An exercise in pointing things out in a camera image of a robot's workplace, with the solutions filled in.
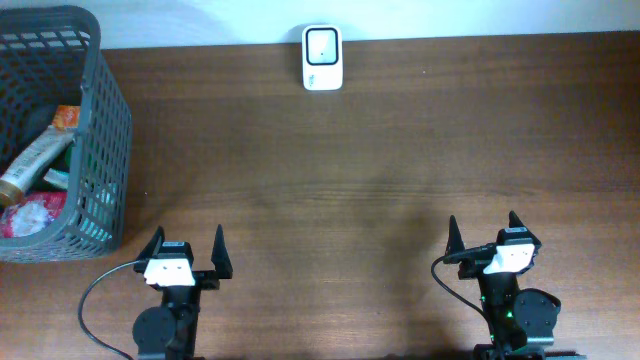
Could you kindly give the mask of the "white floral cream tube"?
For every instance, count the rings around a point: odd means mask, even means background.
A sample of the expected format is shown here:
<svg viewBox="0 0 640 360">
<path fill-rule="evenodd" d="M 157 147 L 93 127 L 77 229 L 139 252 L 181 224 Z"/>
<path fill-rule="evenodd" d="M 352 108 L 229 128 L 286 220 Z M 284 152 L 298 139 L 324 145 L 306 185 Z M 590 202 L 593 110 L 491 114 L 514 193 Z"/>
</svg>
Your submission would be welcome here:
<svg viewBox="0 0 640 360">
<path fill-rule="evenodd" d="M 20 203 L 39 174 L 72 142 L 73 130 L 49 126 L 31 142 L 1 176 L 1 206 Z"/>
</svg>

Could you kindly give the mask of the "small orange tissue pack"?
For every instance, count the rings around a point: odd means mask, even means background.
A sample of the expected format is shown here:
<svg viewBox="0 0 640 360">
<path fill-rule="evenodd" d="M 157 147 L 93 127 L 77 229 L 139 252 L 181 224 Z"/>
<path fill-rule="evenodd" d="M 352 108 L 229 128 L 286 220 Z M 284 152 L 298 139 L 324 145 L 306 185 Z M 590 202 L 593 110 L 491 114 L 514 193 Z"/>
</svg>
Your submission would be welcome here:
<svg viewBox="0 0 640 360">
<path fill-rule="evenodd" d="M 79 126 L 80 106 L 59 105 L 51 125 L 57 130 L 73 130 Z"/>
</svg>

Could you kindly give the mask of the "small teal tissue pack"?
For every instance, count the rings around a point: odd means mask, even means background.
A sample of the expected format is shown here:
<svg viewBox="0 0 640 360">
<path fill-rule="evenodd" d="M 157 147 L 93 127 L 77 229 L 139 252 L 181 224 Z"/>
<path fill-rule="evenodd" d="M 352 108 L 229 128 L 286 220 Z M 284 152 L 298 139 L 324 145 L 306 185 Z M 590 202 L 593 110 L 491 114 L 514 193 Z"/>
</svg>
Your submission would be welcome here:
<svg viewBox="0 0 640 360">
<path fill-rule="evenodd" d="M 53 169 L 53 168 L 50 168 L 43 176 L 43 180 L 47 184 L 60 190 L 68 189 L 69 179 L 70 179 L 70 174 L 68 172 Z"/>
</svg>

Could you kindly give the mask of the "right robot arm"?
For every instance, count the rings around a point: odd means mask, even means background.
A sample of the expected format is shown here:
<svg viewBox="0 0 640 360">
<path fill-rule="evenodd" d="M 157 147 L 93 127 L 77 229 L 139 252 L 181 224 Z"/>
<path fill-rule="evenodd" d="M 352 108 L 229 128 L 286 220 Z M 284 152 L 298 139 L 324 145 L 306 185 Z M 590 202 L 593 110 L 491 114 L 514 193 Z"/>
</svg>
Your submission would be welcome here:
<svg viewBox="0 0 640 360">
<path fill-rule="evenodd" d="M 522 288 L 518 277 L 535 265 L 541 241 L 511 211 L 508 226 L 496 240 L 468 248 L 457 220 L 449 217 L 448 240 L 443 256 L 434 260 L 431 275 L 446 292 L 480 314 L 487 324 L 490 342 L 477 344 L 473 359 L 582 359 L 574 351 L 550 352 L 562 303 L 556 296 L 536 288 Z M 476 280 L 480 304 L 475 305 L 447 286 L 436 266 L 457 264 L 460 280 Z"/>
</svg>

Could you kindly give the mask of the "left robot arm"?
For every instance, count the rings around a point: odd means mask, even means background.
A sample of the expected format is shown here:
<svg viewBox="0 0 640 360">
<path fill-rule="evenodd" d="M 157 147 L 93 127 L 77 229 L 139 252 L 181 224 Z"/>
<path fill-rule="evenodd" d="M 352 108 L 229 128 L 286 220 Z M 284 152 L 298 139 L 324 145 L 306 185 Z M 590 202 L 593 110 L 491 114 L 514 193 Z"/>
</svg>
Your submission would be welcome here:
<svg viewBox="0 0 640 360">
<path fill-rule="evenodd" d="M 209 270 L 193 268 L 194 254 L 187 242 L 168 241 L 159 227 L 136 258 L 134 271 L 162 293 L 158 306 L 144 310 L 135 320 L 132 337 L 139 359 L 193 359 L 195 357 L 200 299 L 204 291 L 220 288 L 233 277 L 233 267 L 221 226 L 216 228 Z"/>
</svg>

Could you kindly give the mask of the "red purple pad package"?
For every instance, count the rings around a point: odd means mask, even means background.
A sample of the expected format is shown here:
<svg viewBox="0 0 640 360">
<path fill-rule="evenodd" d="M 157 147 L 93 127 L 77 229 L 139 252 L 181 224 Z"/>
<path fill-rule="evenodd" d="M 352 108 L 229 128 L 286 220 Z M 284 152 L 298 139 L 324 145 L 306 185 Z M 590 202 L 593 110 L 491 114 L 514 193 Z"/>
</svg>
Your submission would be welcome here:
<svg viewBox="0 0 640 360">
<path fill-rule="evenodd" d="M 1 237 L 33 235 L 56 220 L 64 209 L 66 192 L 35 192 L 1 213 Z"/>
</svg>

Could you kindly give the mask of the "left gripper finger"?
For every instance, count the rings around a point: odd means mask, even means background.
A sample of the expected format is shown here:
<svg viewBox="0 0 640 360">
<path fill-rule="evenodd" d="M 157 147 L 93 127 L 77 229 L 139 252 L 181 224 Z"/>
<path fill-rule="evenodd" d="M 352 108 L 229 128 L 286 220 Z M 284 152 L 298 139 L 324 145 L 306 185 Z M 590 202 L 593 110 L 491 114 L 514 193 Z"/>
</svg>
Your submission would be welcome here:
<svg viewBox="0 0 640 360">
<path fill-rule="evenodd" d="M 151 237 L 151 240 L 143 248 L 143 250 L 137 256 L 138 261 L 148 261 L 151 257 L 158 253 L 159 248 L 164 242 L 165 234 L 162 226 L 158 226 L 155 233 Z"/>
<path fill-rule="evenodd" d="M 211 253 L 211 262 L 217 273 L 231 273 L 232 263 L 226 248 L 224 231 L 221 224 L 216 228 L 214 244 Z"/>
</svg>

